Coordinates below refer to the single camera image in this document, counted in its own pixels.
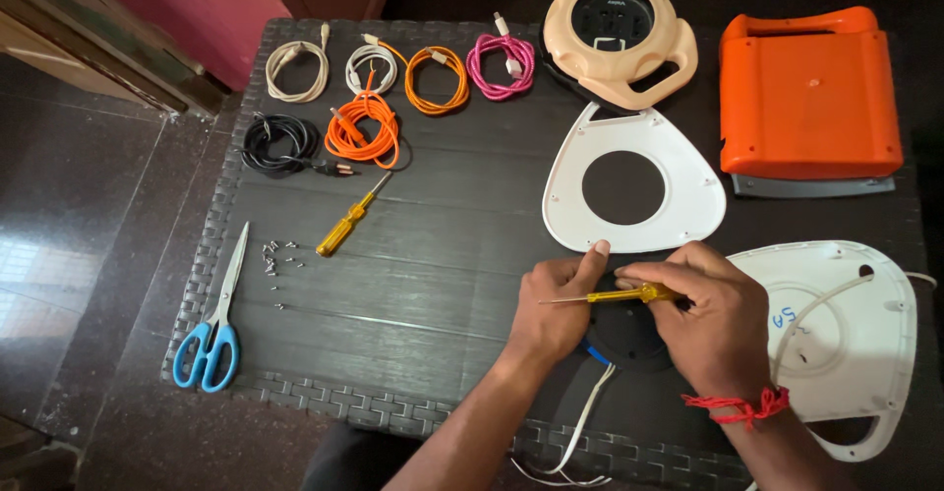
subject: yellow screwdriver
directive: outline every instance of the yellow screwdriver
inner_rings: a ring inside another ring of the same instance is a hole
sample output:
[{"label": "yellow screwdriver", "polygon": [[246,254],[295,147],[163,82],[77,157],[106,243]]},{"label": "yellow screwdriver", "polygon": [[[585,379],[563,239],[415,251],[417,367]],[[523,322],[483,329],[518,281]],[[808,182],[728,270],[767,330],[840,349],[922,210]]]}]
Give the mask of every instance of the yellow screwdriver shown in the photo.
[{"label": "yellow screwdriver", "polygon": [[656,299],[675,300],[679,299],[681,294],[668,288],[664,284],[647,282],[639,288],[632,290],[615,290],[613,292],[590,292],[586,295],[575,297],[558,297],[557,299],[542,299],[538,304],[546,305],[548,303],[565,303],[568,301],[586,301],[587,303],[598,303],[600,301],[622,301],[624,299],[639,299],[643,303],[649,303]]},{"label": "yellow screwdriver", "polygon": [[348,215],[339,220],[338,223],[334,225],[334,228],[331,228],[331,231],[327,233],[324,237],[325,239],[321,241],[321,244],[318,244],[318,247],[314,248],[314,250],[318,252],[318,255],[330,257],[331,254],[334,253],[334,250],[338,249],[338,246],[345,242],[345,239],[348,238],[348,234],[354,229],[354,226],[367,214],[367,206],[370,205],[370,202],[374,201],[374,198],[377,196],[377,191],[384,186],[384,183],[387,182],[387,179],[389,179],[391,175],[393,175],[393,173],[387,171],[381,181],[370,190],[370,193],[367,193],[367,196],[364,196],[360,202],[352,205],[348,209]]}]

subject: person's right hand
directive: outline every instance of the person's right hand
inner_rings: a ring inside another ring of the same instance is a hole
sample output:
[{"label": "person's right hand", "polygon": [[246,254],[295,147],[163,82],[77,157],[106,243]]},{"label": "person's right hand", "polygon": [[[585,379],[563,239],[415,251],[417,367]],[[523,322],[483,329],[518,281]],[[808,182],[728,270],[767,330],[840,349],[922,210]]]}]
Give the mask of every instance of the person's right hand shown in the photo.
[{"label": "person's right hand", "polygon": [[672,362],[702,397],[757,401],[771,386],[767,357],[767,291],[723,255],[688,243],[665,262],[636,262],[616,270],[617,286],[663,283],[694,305],[651,301]]}]

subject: orange cable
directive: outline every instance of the orange cable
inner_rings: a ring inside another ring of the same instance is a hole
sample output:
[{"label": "orange cable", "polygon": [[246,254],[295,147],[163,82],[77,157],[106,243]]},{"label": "orange cable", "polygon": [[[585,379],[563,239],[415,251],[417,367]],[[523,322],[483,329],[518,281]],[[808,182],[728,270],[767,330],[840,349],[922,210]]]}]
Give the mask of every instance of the orange cable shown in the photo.
[{"label": "orange cable", "polygon": [[[426,47],[422,51],[414,54],[413,57],[410,58],[410,61],[407,61],[407,58],[404,58],[401,53],[399,53],[389,44],[384,43],[383,41],[378,41],[378,45],[390,50],[390,52],[402,59],[403,63],[407,64],[407,70],[403,78],[403,87],[406,88],[407,99],[410,101],[410,104],[416,106],[417,110],[422,111],[427,115],[443,115],[449,111],[453,111],[455,108],[458,108],[464,104],[466,100],[468,100],[469,86],[468,75],[466,75],[466,66],[463,65],[462,59],[456,56],[455,52],[438,45],[431,46]],[[456,93],[445,104],[436,104],[434,102],[430,102],[429,100],[420,98],[420,96],[416,94],[416,91],[413,90],[413,70],[421,61],[432,58],[432,53],[430,51],[436,51],[445,56],[445,63],[443,63],[443,65],[455,71],[456,75],[459,75],[459,87],[456,88]]]},{"label": "orange cable", "polygon": [[[324,147],[339,158],[355,161],[373,159],[380,168],[391,169],[400,157],[400,144],[397,140],[399,127],[396,124],[396,114],[390,110],[387,102],[370,90],[373,79],[372,70],[367,77],[367,87],[358,93],[354,100],[336,110],[331,109],[334,117],[331,117],[327,132],[324,133]],[[364,117],[381,123],[381,129],[370,143],[354,125]],[[378,158],[391,148],[394,149],[394,159],[389,163],[382,163]]]}]

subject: hand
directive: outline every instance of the hand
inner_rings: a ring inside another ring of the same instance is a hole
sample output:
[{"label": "hand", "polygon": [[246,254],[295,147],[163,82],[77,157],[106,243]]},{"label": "hand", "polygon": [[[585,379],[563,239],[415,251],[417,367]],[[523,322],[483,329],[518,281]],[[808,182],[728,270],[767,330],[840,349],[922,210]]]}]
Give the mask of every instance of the hand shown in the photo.
[{"label": "hand", "polygon": [[616,275],[619,288],[659,282],[694,303],[682,311],[652,301],[649,309],[678,372],[699,395],[756,401],[771,386],[767,291],[723,255],[691,242],[665,262],[637,262]]},{"label": "hand", "polygon": [[586,332],[590,305],[538,301],[593,292],[609,254],[610,243],[599,241],[582,258],[545,260],[526,273],[505,352],[528,357],[547,369],[571,353]]}]

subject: forearm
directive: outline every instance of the forearm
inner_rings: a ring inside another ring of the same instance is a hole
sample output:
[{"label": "forearm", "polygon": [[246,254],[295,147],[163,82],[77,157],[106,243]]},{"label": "forearm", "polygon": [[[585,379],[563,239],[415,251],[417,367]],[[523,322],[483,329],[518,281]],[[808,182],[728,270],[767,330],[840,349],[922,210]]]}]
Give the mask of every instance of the forearm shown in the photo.
[{"label": "forearm", "polygon": [[384,489],[487,488],[548,373],[548,364],[506,348]]},{"label": "forearm", "polygon": [[721,427],[764,491],[856,489],[838,462],[820,447],[790,409],[754,420],[754,429],[750,432],[745,430],[743,422]]}]

